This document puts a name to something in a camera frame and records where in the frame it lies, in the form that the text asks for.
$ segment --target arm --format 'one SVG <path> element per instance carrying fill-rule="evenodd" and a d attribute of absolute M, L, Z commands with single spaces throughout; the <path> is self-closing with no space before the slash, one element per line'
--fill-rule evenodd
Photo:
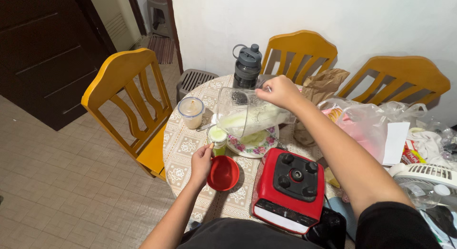
<path fill-rule="evenodd" d="M 186 229 L 187 222 L 194 208 L 198 193 L 206 184 L 206 178 L 211 168 L 210 145 L 200 147 L 192 155 L 192 174 L 186 187 L 181 191 L 165 216 L 159 221 L 148 237 L 143 241 L 140 249 L 149 248 L 176 248 Z"/>
<path fill-rule="evenodd" d="M 316 141 L 332 173 L 351 199 L 354 215 L 381 201 L 413 207 L 402 189 L 361 145 L 307 100 L 286 76 L 268 80 L 257 96 L 294 113 Z"/>

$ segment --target door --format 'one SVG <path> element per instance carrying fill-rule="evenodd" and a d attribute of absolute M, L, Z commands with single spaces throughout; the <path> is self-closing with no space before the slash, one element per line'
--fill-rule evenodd
<path fill-rule="evenodd" d="M 91 1 L 116 50 L 129 50 L 141 37 L 129 0 Z"/>
<path fill-rule="evenodd" d="M 59 130 L 86 112 L 81 97 L 108 50 L 75 0 L 0 4 L 0 94 Z"/>

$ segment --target striped rug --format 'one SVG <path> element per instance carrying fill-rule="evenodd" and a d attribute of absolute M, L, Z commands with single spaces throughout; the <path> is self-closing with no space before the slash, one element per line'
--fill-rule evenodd
<path fill-rule="evenodd" d="M 155 52 L 159 64 L 173 63 L 174 41 L 170 38 L 152 36 L 148 48 Z"/>

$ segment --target chair backrest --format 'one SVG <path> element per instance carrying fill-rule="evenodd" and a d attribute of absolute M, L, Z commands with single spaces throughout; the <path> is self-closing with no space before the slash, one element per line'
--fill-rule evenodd
<path fill-rule="evenodd" d="M 271 49 L 281 51 L 281 59 L 276 75 L 282 75 L 284 71 L 287 52 L 295 53 L 286 73 L 286 76 L 290 79 L 293 79 L 303 57 L 305 55 L 311 55 L 311 58 L 308 59 L 297 75 L 295 83 L 299 85 L 303 84 L 304 75 L 319 58 L 322 57 L 327 59 L 318 71 L 318 73 L 321 73 L 328 69 L 338 53 L 336 46 L 325 40 L 325 38 L 319 35 L 319 33 L 314 31 L 300 30 L 290 34 L 277 35 L 270 38 L 268 41 L 260 74 L 263 74 L 265 71 L 266 62 L 268 60 L 268 56 L 270 56 Z"/>
<path fill-rule="evenodd" d="M 164 107 L 151 94 L 146 77 L 146 68 L 148 66 L 152 68 L 160 97 L 165 104 Z M 154 108 L 154 117 L 151 116 L 144 99 L 134 82 L 134 77 L 137 75 L 146 101 Z M 117 95 L 117 92 L 122 88 L 127 92 L 140 117 L 146 124 L 145 130 L 140 130 L 135 113 Z M 131 145 L 123 139 L 100 112 L 100 106 L 108 100 L 115 103 L 127 116 L 130 133 L 136 138 Z M 111 137 L 135 159 L 138 157 L 139 152 L 141 152 L 150 141 L 150 139 L 146 141 L 148 137 L 155 136 L 173 111 L 155 53 L 146 48 L 135 51 L 119 52 L 108 57 L 101 66 L 94 81 L 92 81 L 84 93 L 81 104 L 111 135 Z"/>
<path fill-rule="evenodd" d="M 394 77 L 394 79 L 381 91 L 375 94 L 367 102 L 368 104 L 380 104 L 406 82 L 413 84 L 413 86 L 394 95 L 389 101 L 399 102 L 422 89 L 427 89 L 430 90 L 430 93 L 414 102 L 427 104 L 451 88 L 449 80 L 440 70 L 438 70 L 437 66 L 435 66 L 431 60 L 425 57 L 374 56 L 370 58 L 350 82 L 344 86 L 338 93 L 338 96 L 345 96 L 349 89 L 354 86 L 369 69 L 378 71 L 379 74 L 376 76 L 371 86 L 361 95 L 354 98 L 354 101 L 363 102 L 366 100 L 380 85 L 386 75 Z"/>

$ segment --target round table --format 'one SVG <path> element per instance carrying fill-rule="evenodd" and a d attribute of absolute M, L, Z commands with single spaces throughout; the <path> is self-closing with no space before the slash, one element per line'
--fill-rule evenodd
<path fill-rule="evenodd" d="M 211 122 L 216 112 L 219 90 L 222 87 L 231 87 L 233 75 L 218 77 L 192 90 L 186 97 L 197 97 L 203 101 L 206 111 L 203 114 L 202 125 Z M 311 160 L 322 157 L 318 147 L 304 147 L 293 138 L 294 125 L 290 124 L 279 132 L 279 140 L 287 145 L 292 153 L 302 155 Z M 163 160 L 168 184 L 175 196 L 178 196 L 186 186 L 191 176 L 191 157 L 199 148 L 207 144 L 206 130 L 197 132 L 188 129 L 178 112 L 173 110 L 164 132 Z M 233 158 L 240 169 L 239 181 L 234 188 L 226 192 L 215 191 L 208 185 L 202 189 L 197 197 L 191 218 L 205 222 L 217 217 L 232 217 L 252 219 L 249 214 L 255 175 L 260 159 L 249 159 L 233 153 L 227 148 L 226 155 Z"/>

